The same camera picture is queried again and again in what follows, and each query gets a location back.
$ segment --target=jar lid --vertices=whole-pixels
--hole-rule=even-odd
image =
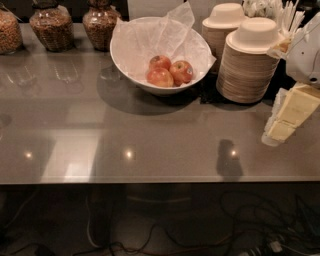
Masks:
[[[33,1],[32,7],[34,9],[48,9],[48,8],[56,8],[59,3],[56,0],[37,0]]]

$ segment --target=red apple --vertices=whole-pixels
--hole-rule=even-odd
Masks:
[[[146,77],[148,83],[150,84],[164,88],[173,87],[172,75],[170,74],[169,70],[165,68],[149,69]]]
[[[170,66],[171,66],[171,60],[165,55],[154,56],[149,61],[149,69],[165,68],[169,70]]]
[[[193,76],[193,68],[188,61],[178,60],[174,62],[169,69],[174,83],[180,86],[183,83],[189,83]]]

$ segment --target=floor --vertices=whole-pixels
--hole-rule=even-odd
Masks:
[[[319,188],[318,183],[2,186],[0,255],[258,256],[271,255],[273,241],[285,255],[315,255]],[[101,248],[92,232],[105,238]]]

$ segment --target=glass jar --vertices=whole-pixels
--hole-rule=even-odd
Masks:
[[[99,51],[109,51],[113,29],[121,14],[111,7],[111,0],[89,0],[89,11],[83,16],[87,36],[93,47]]]
[[[72,18],[56,1],[37,1],[30,26],[41,44],[51,52],[63,52],[74,46]]]
[[[0,54],[14,53],[22,47],[19,23],[12,12],[0,8]]]

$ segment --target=gray counter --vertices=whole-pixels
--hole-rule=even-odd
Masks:
[[[0,56],[1,184],[320,180],[319,112],[269,147],[271,102],[200,104],[192,89],[159,98],[93,50],[81,24],[64,53],[22,31],[25,49]]]

